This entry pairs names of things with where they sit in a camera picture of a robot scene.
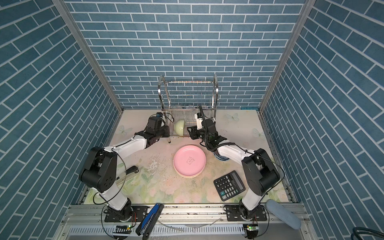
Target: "metal dish rack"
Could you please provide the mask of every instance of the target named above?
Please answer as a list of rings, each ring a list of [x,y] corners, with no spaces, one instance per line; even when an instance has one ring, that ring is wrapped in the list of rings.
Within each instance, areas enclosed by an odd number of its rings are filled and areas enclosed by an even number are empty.
[[[195,113],[199,111],[201,105],[204,114],[208,118],[215,119],[217,100],[218,100],[218,82],[216,74],[213,80],[170,80],[167,81],[164,76],[159,78],[157,86],[161,110],[164,113],[173,115],[175,121],[169,120],[171,137],[189,137],[187,127],[195,126]],[[184,134],[182,136],[174,133],[174,123],[184,119]]]

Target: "blue brick wall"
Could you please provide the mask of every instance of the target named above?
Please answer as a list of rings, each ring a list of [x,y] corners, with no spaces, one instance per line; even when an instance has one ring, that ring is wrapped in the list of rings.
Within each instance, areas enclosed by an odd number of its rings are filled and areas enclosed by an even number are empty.
[[[382,1],[317,0],[265,108],[322,239],[384,231],[383,13]]]
[[[125,108],[159,107],[158,76],[220,81],[219,107],[256,108],[305,0],[72,1]]]
[[[51,0],[0,0],[0,239],[55,234],[117,111]]]

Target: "pink plate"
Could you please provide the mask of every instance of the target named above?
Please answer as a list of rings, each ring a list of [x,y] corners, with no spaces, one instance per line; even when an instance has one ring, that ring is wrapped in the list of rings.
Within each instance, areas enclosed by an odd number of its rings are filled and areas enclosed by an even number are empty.
[[[195,145],[180,148],[173,158],[173,167],[183,177],[196,177],[204,170],[205,163],[203,150]]]

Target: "black calculator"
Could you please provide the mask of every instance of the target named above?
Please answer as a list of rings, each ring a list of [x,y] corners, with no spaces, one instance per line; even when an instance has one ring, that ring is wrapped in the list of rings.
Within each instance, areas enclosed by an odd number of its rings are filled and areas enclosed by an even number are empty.
[[[244,184],[236,171],[214,180],[214,184],[222,201],[226,201],[245,191]]]

